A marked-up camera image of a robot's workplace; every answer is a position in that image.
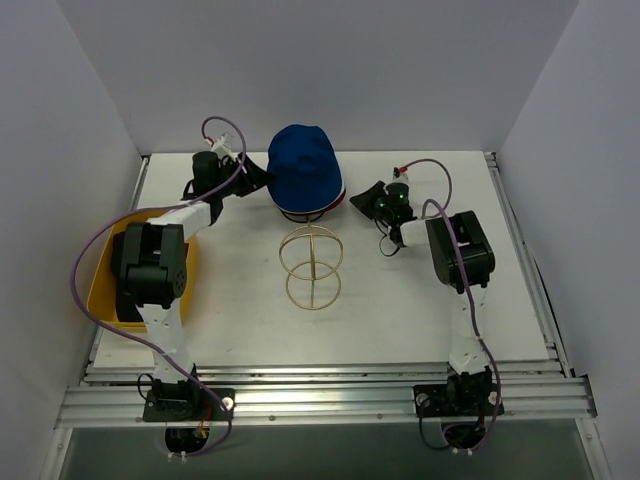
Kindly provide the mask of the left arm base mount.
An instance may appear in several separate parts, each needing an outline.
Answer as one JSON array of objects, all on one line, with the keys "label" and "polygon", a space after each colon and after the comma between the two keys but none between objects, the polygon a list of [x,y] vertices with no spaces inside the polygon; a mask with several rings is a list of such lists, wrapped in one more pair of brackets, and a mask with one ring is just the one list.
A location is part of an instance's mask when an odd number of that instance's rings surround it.
[{"label": "left arm base mount", "polygon": [[203,454],[220,445],[230,434],[235,409],[235,390],[214,388],[213,398],[191,380],[162,382],[150,374],[140,374],[136,389],[144,401],[142,420],[146,423],[196,422],[195,427],[169,427],[164,447],[169,455],[182,458]]}]

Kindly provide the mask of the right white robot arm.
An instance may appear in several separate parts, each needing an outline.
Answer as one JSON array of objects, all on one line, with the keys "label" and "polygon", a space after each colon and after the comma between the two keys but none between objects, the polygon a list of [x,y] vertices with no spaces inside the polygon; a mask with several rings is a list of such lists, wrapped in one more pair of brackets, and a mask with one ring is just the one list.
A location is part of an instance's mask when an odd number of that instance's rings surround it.
[{"label": "right white robot arm", "polygon": [[436,278],[455,298],[451,313],[451,346],[448,363],[451,382],[444,388],[444,400],[455,412],[469,411],[480,400],[473,380],[492,379],[492,355],[487,352],[480,328],[480,311],[495,255],[475,212],[452,216],[433,200],[435,216],[416,215],[409,201],[409,185],[404,182],[377,182],[350,198],[365,217],[386,229],[397,249],[427,246]]}]

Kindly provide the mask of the red bucket hat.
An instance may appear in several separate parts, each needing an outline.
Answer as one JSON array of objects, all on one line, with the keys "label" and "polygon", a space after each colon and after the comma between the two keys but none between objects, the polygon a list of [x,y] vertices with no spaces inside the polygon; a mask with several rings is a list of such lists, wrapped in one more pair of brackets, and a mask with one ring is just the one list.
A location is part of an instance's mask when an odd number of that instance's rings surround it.
[{"label": "red bucket hat", "polygon": [[292,217],[308,217],[308,216],[321,215],[338,207],[341,203],[343,203],[345,196],[346,196],[346,190],[343,191],[338,197],[336,197],[336,199],[332,203],[316,210],[311,210],[306,212],[294,212],[294,211],[288,211],[282,208],[279,208],[279,210],[282,214],[292,216]]}]

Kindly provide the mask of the blue bucket hat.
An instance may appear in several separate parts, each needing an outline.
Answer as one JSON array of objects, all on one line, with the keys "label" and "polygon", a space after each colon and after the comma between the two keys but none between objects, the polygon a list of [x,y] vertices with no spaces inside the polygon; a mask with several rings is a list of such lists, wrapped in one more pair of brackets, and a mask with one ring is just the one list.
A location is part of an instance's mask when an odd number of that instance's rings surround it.
[{"label": "blue bucket hat", "polygon": [[292,124],[280,130],[267,150],[268,185],[278,208],[294,212],[320,209],[346,190],[339,162],[326,132]]}]

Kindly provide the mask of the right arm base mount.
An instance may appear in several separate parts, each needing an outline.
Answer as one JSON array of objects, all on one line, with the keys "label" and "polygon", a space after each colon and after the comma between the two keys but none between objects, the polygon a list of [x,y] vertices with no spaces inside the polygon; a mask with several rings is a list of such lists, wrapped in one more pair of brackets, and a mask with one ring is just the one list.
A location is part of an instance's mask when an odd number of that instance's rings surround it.
[{"label": "right arm base mount", "polygon": [[[505,413],[496,387],[482,389],[456,399],[445,384],[418,384],[412,387],[414,411],[422,443],[431,451],[450,451],[472,456],[486,441],[487,434],[499,416]],[[440,443],[427,439],[425,422],[451,418],[440,424]]]}]

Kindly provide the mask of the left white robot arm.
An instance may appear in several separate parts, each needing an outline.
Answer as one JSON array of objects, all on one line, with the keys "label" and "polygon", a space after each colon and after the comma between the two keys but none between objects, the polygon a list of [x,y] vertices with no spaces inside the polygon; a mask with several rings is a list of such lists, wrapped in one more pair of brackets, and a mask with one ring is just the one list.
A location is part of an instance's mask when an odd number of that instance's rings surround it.
[{"label": "left white robot arm", "polygon": [[116,278],[117,318],[144,324],[153,351],[153,387],[158,394],[171,387],[165,405],[179,419],[194,417],[202,405],[200,391],[188,385],[196,367],[180,311],[189,280],[189,241],[218,220],[225,198],[247,196],[275,179],[248,156],[224,147],[194,154],[192,174],[179,206],[158,217],[131,221],[114,236],[110,265]]}]

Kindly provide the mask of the black embroidered cap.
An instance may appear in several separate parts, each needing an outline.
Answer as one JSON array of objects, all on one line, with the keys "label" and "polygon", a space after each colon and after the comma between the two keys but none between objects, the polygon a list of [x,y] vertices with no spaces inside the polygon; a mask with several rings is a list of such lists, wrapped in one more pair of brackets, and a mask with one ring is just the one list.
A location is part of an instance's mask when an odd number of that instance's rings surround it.
[{"label": "black embroidered cap", "polygon": [[120,285],[120,271],[124,249],[124,236],[124,232],[117,233],[113,236],[112,255],[110,260],[110,271],[116,282],[116,316],[119,322],[124,322],[125,324],[142,323],[143,319],[138,312],[134,301],[129,295],[124,292],[123,288]]}]

